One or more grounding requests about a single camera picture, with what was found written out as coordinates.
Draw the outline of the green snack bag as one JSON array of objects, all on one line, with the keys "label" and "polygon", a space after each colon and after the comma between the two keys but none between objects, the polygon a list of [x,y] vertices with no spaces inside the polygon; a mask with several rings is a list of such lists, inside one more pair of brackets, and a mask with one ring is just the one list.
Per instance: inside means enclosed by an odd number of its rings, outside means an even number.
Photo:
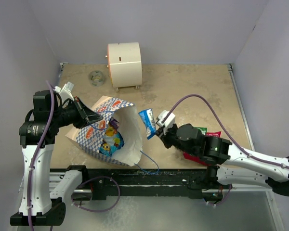
[{"label": "green snack bag", "polygon": [[207,134],[207,128],[205,128],[205,127],[197,127],[197,129],[199,129],[203,135]]}]

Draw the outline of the blue checkered paper bag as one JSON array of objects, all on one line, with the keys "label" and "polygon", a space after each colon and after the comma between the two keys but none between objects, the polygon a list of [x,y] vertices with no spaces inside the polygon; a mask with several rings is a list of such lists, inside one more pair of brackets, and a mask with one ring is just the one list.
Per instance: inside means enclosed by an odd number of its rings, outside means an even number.
[{"label": "blue checkered paper bag", "polygon": [[[93,105],[92,110],[102,115],[103,120],[84,128],[72,128],[66,137],[77,148],[103,162],[143,169],[139,165],[144,153],[136,106],[127,100],[102,96]],[[123,137],[124,146],[109,157],[99,153],[99,149],[106,129],[111,126],[109,124],[111,117],[119,122],[117,131]]]}]

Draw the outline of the red chips bag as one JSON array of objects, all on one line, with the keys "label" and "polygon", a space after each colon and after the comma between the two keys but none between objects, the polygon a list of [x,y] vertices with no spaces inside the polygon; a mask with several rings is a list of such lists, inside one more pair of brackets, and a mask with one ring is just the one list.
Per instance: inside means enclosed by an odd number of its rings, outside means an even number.
[{"label": "red chips bag", "polygon": [[[220,137],[221,136],[221,131],[217,131],[217,132],[206,132],[206,135],[207,136],[213,136],[213,137]],[[204,166],[210,166],[210,164],[204,162],[203,160],[201,160],[199,157],[197,156],[192,156],[186,152],[183,153],[184,155],[184,158],[187,159],[187,160],[191,160],[191,161],[194,161],[194,162],[197,162],[201,165],[204,165]]]}]

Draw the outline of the blue gummy candy bag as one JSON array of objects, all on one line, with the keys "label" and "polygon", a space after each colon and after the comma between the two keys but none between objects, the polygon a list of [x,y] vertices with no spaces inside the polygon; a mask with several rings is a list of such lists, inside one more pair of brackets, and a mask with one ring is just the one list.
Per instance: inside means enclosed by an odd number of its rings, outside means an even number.
[{"label": "blue gummy candy bag", "polygon": [[99,153],[111,157],[117,150],[124,146],[124,140],[117,129],[109,126],[102,139]]}]

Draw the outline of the blue snack bar wrapper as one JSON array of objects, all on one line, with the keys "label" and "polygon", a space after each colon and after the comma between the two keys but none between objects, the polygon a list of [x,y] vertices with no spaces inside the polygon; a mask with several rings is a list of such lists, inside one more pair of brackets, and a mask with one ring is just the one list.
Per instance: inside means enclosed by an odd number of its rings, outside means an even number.
[{"label": "blue snack bar wrapper", "polygon": [[145,125],[146,138],[149,140],[155,135],[156,132],[156,124],[154,120],[153,109],[152,108],[144,109],[140,111],[138,115],[140,116],[142,122]]}]

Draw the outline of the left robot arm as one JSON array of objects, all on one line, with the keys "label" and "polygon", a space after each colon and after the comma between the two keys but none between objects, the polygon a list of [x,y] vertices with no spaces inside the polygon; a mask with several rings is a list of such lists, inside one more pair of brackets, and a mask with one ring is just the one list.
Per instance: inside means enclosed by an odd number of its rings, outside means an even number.
[{"label": "left robot arm", "polygon": [[60,226],[66,215],[65,197],[72,186],[84,189],[89,185],[85,166],[71,168],[59,182],[59,191],[50,194],[50,163],[55,137],[61,127],[84,128],[103,120],[78,97],[63,100],[63,92],[53,89],[33,95],[33,109],[19,129],[24,158],[23,196],[18,212],[10,217],[11,226]]}]

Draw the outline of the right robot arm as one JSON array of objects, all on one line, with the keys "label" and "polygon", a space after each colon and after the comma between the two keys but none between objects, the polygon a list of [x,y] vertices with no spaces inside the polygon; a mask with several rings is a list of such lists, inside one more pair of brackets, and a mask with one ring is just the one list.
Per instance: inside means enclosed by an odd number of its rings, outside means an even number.
[{"label": "right robot arm", "polygon": [[272,189],[289,197],[289,156],[275,157],[238,147],[227,139],[207,136],[191,124],[174,124],[156,135],[164,146],[175,147],[214,169],[204,178],[209,188],[218,185],[250,184]]}]

